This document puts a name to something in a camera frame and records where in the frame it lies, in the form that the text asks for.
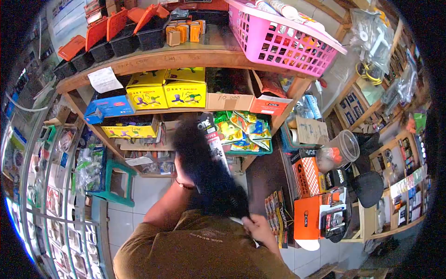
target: green plastic stool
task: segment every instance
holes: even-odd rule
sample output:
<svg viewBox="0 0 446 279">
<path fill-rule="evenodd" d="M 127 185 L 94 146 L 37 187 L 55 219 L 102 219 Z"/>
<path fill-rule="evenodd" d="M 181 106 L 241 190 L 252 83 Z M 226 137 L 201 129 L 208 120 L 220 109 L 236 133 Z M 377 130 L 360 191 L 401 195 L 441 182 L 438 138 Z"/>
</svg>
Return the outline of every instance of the green plastic stool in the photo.
<svg viewBox="0 0 446 279">
<path fill-rule="evenodd" d="M 110 191 L 110 183 L 111 183 L 111 179 L 112 179 L 112 172 L 113 172 L 113 168 L 118 168 L 121 169 L 123 171 L 125 171 L 128 174 L 128 180 L 127 180 L 127 197 L 123 198 L 120 195 L 117 195 L 115 193 L 112 193 Z M 115 162 L 112 159 L 108 159 L 107 160 L 107 167 L 105 170 L 105 191 L 102 192 L 92 192 L 92 195 L 101 197 L 106 199 L 107 201 L 110 202 L 114 202 L 114 203 L 119 203 L 119 204 L 123 204 L 123 205 L 127 205 L 129 207 L 134 207 L 135 206 L 135 202 L 130 200 L 130 189 L 132 188 L 132 176 L 136 175 L 136 171 L 134 171 L 133 169 L 126 167 L 120 163 Z"/>
</svg>

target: white tile floor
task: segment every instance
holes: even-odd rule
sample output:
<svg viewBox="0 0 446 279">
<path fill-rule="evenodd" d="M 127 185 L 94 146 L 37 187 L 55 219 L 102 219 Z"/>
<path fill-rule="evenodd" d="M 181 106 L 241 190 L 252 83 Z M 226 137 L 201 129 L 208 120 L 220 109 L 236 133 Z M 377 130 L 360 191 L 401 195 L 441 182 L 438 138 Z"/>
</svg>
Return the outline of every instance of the white tile floor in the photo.
<svg viewBox="0 0 446 279">
<path fill-rule="evenodd" d="M 246 187 L 246 177 L 236 179 Z M 170 178 L 148 179 L 137 176 L 132 185 L 132 199 L 135 207 L 108 204 L 108 235 L 111 257 L 114 258 L 119 247 L 124 244 L 133 230 L 142 222 L 144 214 L 164 195 L 171 183 Z M 303 248 L 281 249 L 286 265 L 302 279 L 317 271 L 326 263 L 339 262 L 343 269 L 359 268 L 366 260 L 362 243 L 332 243 L 320 240 L 321 248 L 307 251 Z"/>
</svg>

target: pink plastic basket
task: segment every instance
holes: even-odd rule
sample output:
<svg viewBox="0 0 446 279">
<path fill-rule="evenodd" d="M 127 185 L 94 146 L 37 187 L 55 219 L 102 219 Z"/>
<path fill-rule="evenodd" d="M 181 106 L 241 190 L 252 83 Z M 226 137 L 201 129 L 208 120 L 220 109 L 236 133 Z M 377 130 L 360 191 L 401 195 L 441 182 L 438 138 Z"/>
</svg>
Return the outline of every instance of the pink plastic basket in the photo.
<svg viewBox="0 0 446 279">
<path fill-rule="evenodd" d="M 236 0 L 225 1 L 229 4 L 232 32 L 251 62 L 319 77 L 338 51 L 347 53 L 327 33 Z"/>
</svg>

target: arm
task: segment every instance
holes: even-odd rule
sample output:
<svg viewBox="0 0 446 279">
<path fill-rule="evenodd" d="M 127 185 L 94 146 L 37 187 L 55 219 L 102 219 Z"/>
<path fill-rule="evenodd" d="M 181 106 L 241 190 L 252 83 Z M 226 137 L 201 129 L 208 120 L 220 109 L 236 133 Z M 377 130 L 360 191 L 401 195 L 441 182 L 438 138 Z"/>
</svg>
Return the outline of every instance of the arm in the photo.
<svg viewBox="0 0 446 279">
<path fill-rule="evenodd" d="M 251 219 L 252 221 L 247 217 L 243 217 L 242 221 L 245 228 L 251 233 L 252 238 L 262 242 L 262 244 L 268 248 L 268 250 L 273 252 L 273 254 L 283 261 L 282 255 L 280 254 L 279 245 L 265 217 L 258 214 L 251 214 Z"/>
<path fill-rule="evenodd" d="M 181 168 L 178 155 L 175 157 L 177 179 L 172 183 L 164 196 L 147 211 L 143 218 L 144 223 L 150 223 L 162 230 L 170 230 L 180 220 L 192 194 L 194 183 Z"/>
</svg>

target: clear plastic jar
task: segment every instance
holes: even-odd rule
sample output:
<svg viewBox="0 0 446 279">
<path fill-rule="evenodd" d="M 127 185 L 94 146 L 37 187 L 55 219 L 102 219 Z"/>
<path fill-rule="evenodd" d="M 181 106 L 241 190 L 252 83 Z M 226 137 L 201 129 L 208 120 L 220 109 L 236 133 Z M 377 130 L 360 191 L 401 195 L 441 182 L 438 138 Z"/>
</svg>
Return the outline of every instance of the clear plastic jar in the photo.
<svg viewBox="0 0 446 279">
<path fill-rule="evenodd" d="M 316 151 L 316 163 L 322 173 L 354 162 L 358 157 L 359 144 L 349 130 L 341 131 L 333 140 Z"/>
</svg>

